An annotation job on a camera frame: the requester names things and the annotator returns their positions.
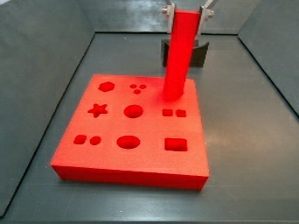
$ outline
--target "oval hole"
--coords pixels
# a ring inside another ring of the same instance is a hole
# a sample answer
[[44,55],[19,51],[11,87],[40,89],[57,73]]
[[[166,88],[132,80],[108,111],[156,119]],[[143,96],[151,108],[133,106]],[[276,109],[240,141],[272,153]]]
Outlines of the oval hole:
[[116,144],[120,148],[131,150],[140,144],[140,139],[136,136],[121,136],[116,140]]

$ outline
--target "star-shaped hole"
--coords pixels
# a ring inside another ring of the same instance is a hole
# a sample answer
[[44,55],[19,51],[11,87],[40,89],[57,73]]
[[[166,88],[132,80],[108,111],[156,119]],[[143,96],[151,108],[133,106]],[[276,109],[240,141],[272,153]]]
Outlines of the star-shaped hole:
[[93,104],[93,108],[88,111],[91,114],[93,114],[93,117],[97,118],[99,115],[107,114],[107,104],[97,105],[96,103]]

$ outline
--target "red foam block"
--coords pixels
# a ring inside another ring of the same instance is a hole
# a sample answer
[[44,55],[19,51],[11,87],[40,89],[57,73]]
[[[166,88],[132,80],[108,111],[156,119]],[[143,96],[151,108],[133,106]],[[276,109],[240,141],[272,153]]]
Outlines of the red foam block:
[[51,161],[61,179],[203,188],[210,169],[194,80],[176,101],[163,91],[164,78],[93,76]]

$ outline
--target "circular hole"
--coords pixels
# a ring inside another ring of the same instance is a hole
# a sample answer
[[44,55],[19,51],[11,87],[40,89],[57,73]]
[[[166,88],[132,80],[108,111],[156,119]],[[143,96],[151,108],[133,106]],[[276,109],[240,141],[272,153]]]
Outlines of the circular hole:
[[140,85],[139,87],[140,87],[141,89],[145,89],[145,85]]
[[139,95],[139,94],[141,93],[140,89],[136,89],[136,90],[133,91],[133,93],[135,93],[136,95]]
[[100,143],[100,137],[99,136],[93,136],[91,139],[89,139],[89,143],[92,145],[97,145]]
[[124,114],[129,118],[137,118],[144,113],[144,109],[137,105],[129,105],[125,107]]
[[116,144],[120,148],[131,150],[140,144],[140,140],[136,136],[121,136],[116,140]]

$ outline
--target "gray metal floor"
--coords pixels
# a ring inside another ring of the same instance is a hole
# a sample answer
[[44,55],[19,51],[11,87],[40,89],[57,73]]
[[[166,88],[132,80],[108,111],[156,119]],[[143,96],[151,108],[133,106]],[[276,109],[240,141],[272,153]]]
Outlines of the gray metal floor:
[[163,76],[164,38],[93,38],[3,221],[299,221],[298,117],[234,36],[203,36],[206,66],[190,71],[210,158],[204,190],[59,180],[49,162],[92,74]]

